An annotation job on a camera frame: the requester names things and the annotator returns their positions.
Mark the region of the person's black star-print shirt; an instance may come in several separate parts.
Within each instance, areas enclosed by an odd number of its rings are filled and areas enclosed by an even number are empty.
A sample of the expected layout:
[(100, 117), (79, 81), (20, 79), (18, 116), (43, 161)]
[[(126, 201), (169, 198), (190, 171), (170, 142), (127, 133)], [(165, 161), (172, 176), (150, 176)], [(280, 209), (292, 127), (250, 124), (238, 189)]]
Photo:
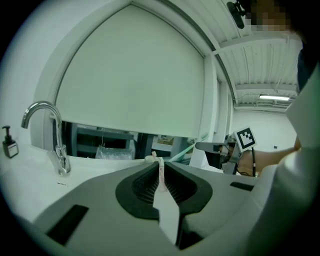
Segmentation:
[(317, 63), (320, 62), (320, 46), (316, 43), (308, 42), (302, 37), (302, 49), (297, 59), (297, 93), (299, 94), (310, 79)]

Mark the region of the cream roller blind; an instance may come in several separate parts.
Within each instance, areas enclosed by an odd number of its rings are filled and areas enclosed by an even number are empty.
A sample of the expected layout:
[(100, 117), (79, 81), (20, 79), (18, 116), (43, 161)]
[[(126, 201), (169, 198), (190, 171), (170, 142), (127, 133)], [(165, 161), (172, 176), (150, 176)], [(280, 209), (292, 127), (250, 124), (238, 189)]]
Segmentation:
[(130, 5), (79, 48), (56, 106), (70, 123), (195, 138), (203, 97), (203, 57), (166, 22)]

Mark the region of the black soap pump bottle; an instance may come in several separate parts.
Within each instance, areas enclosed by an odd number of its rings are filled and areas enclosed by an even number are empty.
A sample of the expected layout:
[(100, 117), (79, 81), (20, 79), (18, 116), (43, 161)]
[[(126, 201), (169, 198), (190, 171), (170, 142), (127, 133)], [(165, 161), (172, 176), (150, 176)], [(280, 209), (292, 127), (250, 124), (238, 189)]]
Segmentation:
[(2, 142), (4, 154), (9, 158), (12, 159), (19, 153), (18, 144), (17, 142), (12, 138), (10, 135), (10, 126), (5, 125), (2, 127), (2, 129), (5, 129), (5, 137), (4, 141)]

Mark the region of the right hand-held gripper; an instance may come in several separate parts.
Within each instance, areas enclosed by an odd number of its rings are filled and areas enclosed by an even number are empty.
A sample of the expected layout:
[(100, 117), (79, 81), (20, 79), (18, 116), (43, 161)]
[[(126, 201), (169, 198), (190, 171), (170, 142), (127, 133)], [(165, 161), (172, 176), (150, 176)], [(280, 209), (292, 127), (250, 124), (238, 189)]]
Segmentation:
[(238, 172), (238, 162), (245, 151), (256, 146), (256, 139), (250, 127), (235, 131), (225, 136), (224, 143), (197, 142), (195, 148), (204, 152), (221, 152), (221, 169), (224, 174), (235, 175)]

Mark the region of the clear plastic wrap bundle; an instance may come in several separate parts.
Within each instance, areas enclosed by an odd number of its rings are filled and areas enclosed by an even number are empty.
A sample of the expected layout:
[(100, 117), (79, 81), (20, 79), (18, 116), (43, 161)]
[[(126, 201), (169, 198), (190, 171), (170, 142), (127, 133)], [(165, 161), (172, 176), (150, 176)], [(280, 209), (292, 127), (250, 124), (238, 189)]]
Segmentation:
[(135, 152), (131, 149), (106, 148), (98, 146), (95, 158), (101, 160), (133, 160)]

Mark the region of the white vanity cabinet with sink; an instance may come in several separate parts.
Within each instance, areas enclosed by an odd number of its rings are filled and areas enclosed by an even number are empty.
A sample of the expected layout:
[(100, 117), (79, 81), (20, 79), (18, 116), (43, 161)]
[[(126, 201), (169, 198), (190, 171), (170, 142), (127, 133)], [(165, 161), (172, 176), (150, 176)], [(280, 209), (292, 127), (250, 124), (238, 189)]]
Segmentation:
[(0, 146), (0, 191), (9, 209), (30, 223), (54, 202), (83, 182), (105, 174), (144, 165), (143, 159), (106, 160), (69, 157), (71, 171), (60, 176), (47, 150), (19, 144), (18, 154), (8, 158)]

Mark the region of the dark window frame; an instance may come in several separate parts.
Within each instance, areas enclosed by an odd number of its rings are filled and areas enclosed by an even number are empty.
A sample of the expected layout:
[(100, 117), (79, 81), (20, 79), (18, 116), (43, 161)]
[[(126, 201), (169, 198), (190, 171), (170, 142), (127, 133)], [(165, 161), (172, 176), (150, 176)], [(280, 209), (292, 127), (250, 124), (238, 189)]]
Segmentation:
[(62, 139), (67, 154), (96, 159), (98, 146), (134, 151), (134, 160), (144, 159), (156, 152), (166, 161), (192, 145), (196, 139), (160, 134), (148, 134), (111, 128), (62, 122)]

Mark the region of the chrome curved faucet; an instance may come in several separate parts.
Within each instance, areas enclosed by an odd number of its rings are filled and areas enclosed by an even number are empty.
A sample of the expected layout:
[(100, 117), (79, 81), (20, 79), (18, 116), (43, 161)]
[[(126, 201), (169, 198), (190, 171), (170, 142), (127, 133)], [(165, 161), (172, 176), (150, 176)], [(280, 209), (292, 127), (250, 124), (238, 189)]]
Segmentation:
[(40, 110), (49, 110), (55, 119), (56, 142), (55, 151), (49, 151), (47, 154), (52, 165), (60, 176), (66, 176), (71, 171), (70, 160), (67, 155), (67, 147), (62, 140), (62, 118), (56, 106), (49, 101), (37, 101), (31, 104), (24, 112), (21, 127), (27, 129), (32, 115)]

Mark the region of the ceiling strip light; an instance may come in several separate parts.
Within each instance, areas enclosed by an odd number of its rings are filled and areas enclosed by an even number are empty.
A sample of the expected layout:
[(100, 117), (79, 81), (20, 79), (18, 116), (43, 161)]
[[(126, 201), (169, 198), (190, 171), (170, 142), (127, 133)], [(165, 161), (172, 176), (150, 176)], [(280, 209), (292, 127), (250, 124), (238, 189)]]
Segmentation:
[(289, 101), (289, 96), (282, 96), (282, 95), (267, 95), (267, 94), (260, 94), (259, 98), (261, 100), (274, 100), (274, 101)]

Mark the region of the translucent white cup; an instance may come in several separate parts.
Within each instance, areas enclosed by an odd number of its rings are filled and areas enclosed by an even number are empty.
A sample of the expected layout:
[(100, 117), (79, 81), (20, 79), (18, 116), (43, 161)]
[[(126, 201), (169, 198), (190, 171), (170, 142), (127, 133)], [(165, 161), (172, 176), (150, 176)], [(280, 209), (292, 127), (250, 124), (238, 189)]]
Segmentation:
[(194, 148), (192, 151), (189, 166), (195, 167), (195, 168), (202, 168), (207, 164), (208, 164), (208, 161), (207, 161), (205, 152), (203, 150)]

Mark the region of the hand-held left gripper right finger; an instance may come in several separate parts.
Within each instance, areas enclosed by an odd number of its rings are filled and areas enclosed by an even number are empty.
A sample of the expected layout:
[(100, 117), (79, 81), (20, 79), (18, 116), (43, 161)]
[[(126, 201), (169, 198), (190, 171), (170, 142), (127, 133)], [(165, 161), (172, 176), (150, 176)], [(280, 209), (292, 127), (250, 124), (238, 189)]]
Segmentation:
[(165, 163), (165, 184), (178, 199), (179, 242), (165, 256), (258, 256), (254, 234), (266, 203), (266, 178)]

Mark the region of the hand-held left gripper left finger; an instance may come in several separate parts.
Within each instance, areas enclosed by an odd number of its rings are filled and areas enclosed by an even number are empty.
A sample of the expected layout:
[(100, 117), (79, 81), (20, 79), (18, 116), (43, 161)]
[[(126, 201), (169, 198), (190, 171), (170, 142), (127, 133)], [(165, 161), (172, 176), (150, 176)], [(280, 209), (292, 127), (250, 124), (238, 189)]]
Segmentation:
[(153, 198), (157, 162), (91, 178), (45, 209), (35, 225), (87, 256), (171, 256), (178, 248), (159, 226)]

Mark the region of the person's right forearm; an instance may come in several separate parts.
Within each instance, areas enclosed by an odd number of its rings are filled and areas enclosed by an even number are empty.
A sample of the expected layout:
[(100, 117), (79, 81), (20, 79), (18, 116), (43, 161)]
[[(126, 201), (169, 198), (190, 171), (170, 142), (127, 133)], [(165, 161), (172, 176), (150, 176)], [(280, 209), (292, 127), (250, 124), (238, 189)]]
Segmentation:
[(245, 151), (238, 161), (238, 172), (246, 173), (252, 175), (254, 172), (259, 176), (262, 174), (263, 169), (267, 166), (278, 165), (280, 161), (287, 155), (298, 151), (301, 148), (301, 143), (298, 138), (296, 138), (294, 146), (288, 149), (266, 152), (259, 150), (247, 150)]

